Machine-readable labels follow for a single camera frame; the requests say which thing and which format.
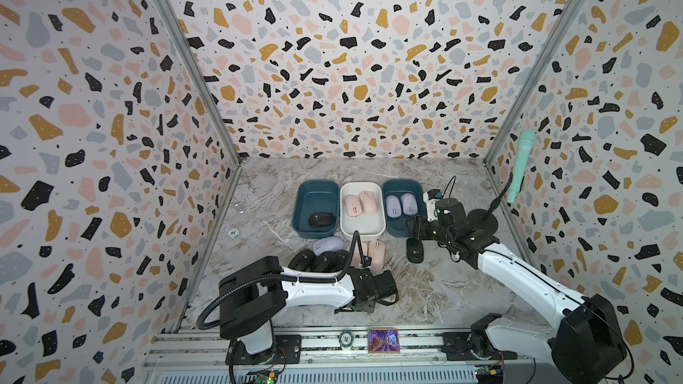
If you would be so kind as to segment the aluminium front rail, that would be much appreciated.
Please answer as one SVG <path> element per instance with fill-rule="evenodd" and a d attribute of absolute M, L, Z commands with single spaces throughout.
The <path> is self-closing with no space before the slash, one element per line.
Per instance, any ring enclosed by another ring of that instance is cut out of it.
<path fill-rule="evenodd" d="M 354 333 L 353 350 L 343 351 L 339 334 Z M 399 326 L 400 352 L 369 354 L 368 328 L 277 327 L 276 335 L 302 336 L 298 364 L 267 364 L 272 373 L 263 380 L 275 383 L 564 383 L 550 364 L 518 355 L 516 360 L 448 361 L 441 351 L 444 332 L 453 327 Z M 156 336 L 142 365 L 140 383 L 238 383 L 258 380 L 263 366 L 225 364 L 230 343 L 217 332 L 183 330 Z"/>

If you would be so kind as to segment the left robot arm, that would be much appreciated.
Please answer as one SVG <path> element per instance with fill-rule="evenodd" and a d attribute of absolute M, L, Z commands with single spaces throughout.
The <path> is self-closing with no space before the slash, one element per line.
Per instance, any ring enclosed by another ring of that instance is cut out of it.
<path fill-rule="evenodd" d="M 292 307 L 327 306 L 334 313 L 372 313 L 378 305 L 399 300 L 389 270 L 375 275 L 348 267 L 336 273 L 313 273 L 282 267 L 268 256 L 225 277 L 219 284 L 219 334 L 247 343 L 248 352 L 269 350 L 272 319 Z"/>

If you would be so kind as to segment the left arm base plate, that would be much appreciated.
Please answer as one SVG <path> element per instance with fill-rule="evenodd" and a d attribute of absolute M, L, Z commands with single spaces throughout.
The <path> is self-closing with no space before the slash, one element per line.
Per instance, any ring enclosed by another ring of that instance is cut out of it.
<path fill-rule="evenodd" d="M 250 354 L 243 341 L 231 341 L 226 366 L 266 366 L 267 364 L 298 364 L 301 358 L 302 336 L 275 335 L 273 344 L 263 352 Z"/>

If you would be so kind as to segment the white storage box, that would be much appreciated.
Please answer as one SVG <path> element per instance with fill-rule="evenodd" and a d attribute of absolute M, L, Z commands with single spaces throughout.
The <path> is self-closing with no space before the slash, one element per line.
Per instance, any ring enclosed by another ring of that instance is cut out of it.
<path fill-rule="evenodd" d="M 368 190 L 375 194 L 377 202 L 377 214 L 367 215 L 362 213 L 359 217 L 352 218 L 347 215 L 344 198 L 348 195 L 358 195 Z M 362 241 L 379 239 L 386 231 L 386 219 L 382 200 L 382 190 L 379 185 L 369 181 L 352 181 L 344 184 L 340 191 L 340 229 L 347 237 L 351 238 L 355 231 L 359 232 Z"/>

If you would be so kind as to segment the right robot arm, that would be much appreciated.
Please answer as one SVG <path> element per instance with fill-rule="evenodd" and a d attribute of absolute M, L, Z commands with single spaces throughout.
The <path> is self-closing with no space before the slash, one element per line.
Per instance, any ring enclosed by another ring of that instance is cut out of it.
<path fill-rule="evenodd" d="M 471 326 L 464 350 L 489 359 L 514 352 L 553 364 L 572 383 L 599 383 L 633 355 L 622 336 L 615 308 L 596 294 L 587 297 L 560 284 L 512 252 L 496 237 L 495 200 L 467 213 L 454 198 L 427 200 L 424 216 L 405 221 L 409 236 L 432 240 L 452 261 L 489 275 L 527 302 L 545 320 L 534 325 L 491 313 Z"/>

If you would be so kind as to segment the pink mouse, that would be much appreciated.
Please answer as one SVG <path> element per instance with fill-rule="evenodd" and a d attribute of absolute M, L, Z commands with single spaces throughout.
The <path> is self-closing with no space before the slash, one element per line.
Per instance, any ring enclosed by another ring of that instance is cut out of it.
<path fill-rule="evenodd" d="M 367 255 L 371 258 L 370 268 L 374 274 L 383 271 L 385 265 L 386 245 L 384 242 L 376 240 L 368 243 Z"/>
<path fill-rule="evenodd" d="M 359 217 L 363 212 L 362 203 L 357 195 L 348 195 L 344 198 L 344 205 L 348 216 Z"/>
<path fill-rule="evenodd" d="M 358 194 L 363 213 L 367 215 L 377 214 L 377 202 L 375 194 L 372 191 L 364 190 Z"/>
<path fill-rule="evenodd" d="M 352 255 L 350 266 L 352 266 L 352 268 L 364 268 L 364 266 L 361 264 L 361 255 L 368 256 L 368 243 L 361 242 L 360 247 L 354 245 L 354 248 L 355 251 Z"/>

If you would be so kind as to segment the right teal storage box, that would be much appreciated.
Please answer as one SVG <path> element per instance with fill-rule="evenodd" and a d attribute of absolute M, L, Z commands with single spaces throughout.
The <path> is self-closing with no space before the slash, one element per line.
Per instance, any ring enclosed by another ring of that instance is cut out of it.
<path fill-rule="evenodd" d="M 402 213 L 402 215 L 397 219 L 390 219 L 385 212 L 387 231 L 391 236 L 396 236 L 396 238 L 407 238 L 409 236 L 409 231 L 406 225 L 406 220 L 416 218 L 417 216 L 426 216 L 427 208 L 425 202 L 423 201 L 423 187 L 415 180 L 411 179 L 392 179 L 386 181 L 382 185 L 382 200 L 385 210 L 385 197 L 388 195 L 395 195 L 399 198 L 402 194 L 406 192 L 411 192 L 417 198 L 419 213 L 414 216 L 407 216 Z"/>

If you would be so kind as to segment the left teal storage box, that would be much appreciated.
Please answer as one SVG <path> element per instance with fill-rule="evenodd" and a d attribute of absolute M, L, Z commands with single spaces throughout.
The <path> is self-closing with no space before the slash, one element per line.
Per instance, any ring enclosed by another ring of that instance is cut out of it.
<path fill-rule="evenodd" d="M 313 229 L 308 220 L 313 213 L 334 213 L 336 224 L 329 228 Z M 340 187 L 330 180 L 304 181 L 297 190 L 292 226 L 304 239 L 320 239 L 336 232 L 340 213 Z"/>

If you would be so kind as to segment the green microphone on stand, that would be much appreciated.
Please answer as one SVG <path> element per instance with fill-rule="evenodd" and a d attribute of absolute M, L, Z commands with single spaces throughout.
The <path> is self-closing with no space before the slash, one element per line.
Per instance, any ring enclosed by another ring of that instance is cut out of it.
<path fill-rule="evenodd" d="M 517 155 L 515 156 L 512 171 L 509 179 L 503 187 L 502 192 L 490 203 L 487 210 L 474 209 L 468 214 L 468 220 L 476 230 L 487 231 L 494 235 L 499 228 L 498 220 L 494 216 L 494 211 L 505 200 L 507 204 L 513 203 L 521 191 L 524 180 L 526 166 L 535 146 L 535 131 L 526 130 L 518 138 Z"/>

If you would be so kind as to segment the small colourful screen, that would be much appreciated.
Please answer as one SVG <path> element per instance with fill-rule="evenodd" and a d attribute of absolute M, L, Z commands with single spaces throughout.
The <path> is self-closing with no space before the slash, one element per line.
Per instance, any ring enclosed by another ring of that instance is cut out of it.
<path fill-rule="evenodd" d="M 371 329 L 367 334 L 369 354 L 389 354 L 400 352 L 399 335 L 396 329 Z"/>

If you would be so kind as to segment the purple mouse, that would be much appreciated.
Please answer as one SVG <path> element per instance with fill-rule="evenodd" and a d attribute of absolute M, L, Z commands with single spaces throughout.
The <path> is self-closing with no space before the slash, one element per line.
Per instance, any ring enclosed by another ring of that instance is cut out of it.
<path fill-rule="evenodd" d="M 414 216 L 419 213 L 419 206 L 417 198 L 411 192 L 406 192 L 401 195 L 400 202 L 402 206 L 402 213 L 407 216 Z"/>
<path fill-rule="evenodd" d="M 399 218 L 403 213 L 399 198 L 395 195 L 388 195 L 385 197 L 385 211 L 390 219 Z"/>
<path fill-rule="evenodd" d="M 338 252 L 343 250 L 345 247 L 345 242 L 339 236 L 328 236 L 327 238 L 321 238 L 315 241 L 311 247 L 311 250 L 316 256 L 320 256 L 325 252 Z"/>

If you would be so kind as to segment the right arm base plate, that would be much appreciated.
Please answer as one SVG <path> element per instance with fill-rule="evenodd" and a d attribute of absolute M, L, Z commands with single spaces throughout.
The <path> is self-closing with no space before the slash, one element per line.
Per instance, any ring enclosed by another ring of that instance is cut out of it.
<path fill-rule="evenodd" d="M 441 351 L 448 361 L 499 361 L 516 360 L 518 354 L 500 351 L 483 332 L 444 332 Z"/>

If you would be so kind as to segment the black mouse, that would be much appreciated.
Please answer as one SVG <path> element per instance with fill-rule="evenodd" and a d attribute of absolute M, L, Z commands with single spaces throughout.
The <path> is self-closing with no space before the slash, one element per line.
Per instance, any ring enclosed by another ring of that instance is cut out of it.
<path fill-rule="evenodd" d="M 332 253 L 332 268 L 331 272 L 339 272 L 344 270 L 344 268 L 347 265 L 348 259 L 350 257 L 350 253 L 346 250 L 339 250 L 337 252 Z"/>
<path fill-rule="evenodd" d="M 313 213 L 309 217 L 308 224 L 313 229 L 329 228 L 336 224 L 336 215 L 334 213 Z"/>
<path fill-rule="evenodd" d="M 333 272 L 338 260 L 337 252 L 323 252 L 311 264 L 311 272 L 329 273 Z"/>
<path fill-rule="evenodd" d="M 407 238 L 406 256 L 409 262 L 420 264 L 424 261 L 423 242 L 417 238 Z"/>
<path fill-rule="evenodd" d="M 303 249 L 289 261 L 288 268 L 297 271 L 310 271 L 315 259 L 316 255 L 312 250 Z"/>

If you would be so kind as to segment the teal storage box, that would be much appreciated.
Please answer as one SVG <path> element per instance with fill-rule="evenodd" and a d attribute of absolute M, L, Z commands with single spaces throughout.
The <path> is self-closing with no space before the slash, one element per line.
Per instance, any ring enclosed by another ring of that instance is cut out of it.
<path fill-rule="evenodd" d="M 336 224 L 329 228 L 313 229 L 308 220 L 313 213 L 334 213 Z M 297 190 L 292 226 L 304 239 L 320 239 L 336 232 L 340 213 L 340 187 L 330 180 L 304 181 Z"/>
<path fill-rule="evenodd" d="M 411 179 L 392 179 L 386 181 L 382 185 L 382 200 L 385 210 L 385 197 L 388 195 L 395 195 L 399 198 L 402 194 L 406 192 L 411 192 L 417 198 L 419 213 L 414 216 L 407 216 L 402 213 L 402 215 L 397 219 L 390 219 L 385 212 L 387 231 L 391 236 L 396 236 L 396 238 L 407 238 L 409 236 L 409 231 L 406 225 L 406 220 L 416 218 L 417 216 L 426 216 L 427 208 L 425 202 L 423 201 L 423 187 L 415 180 Z"/>

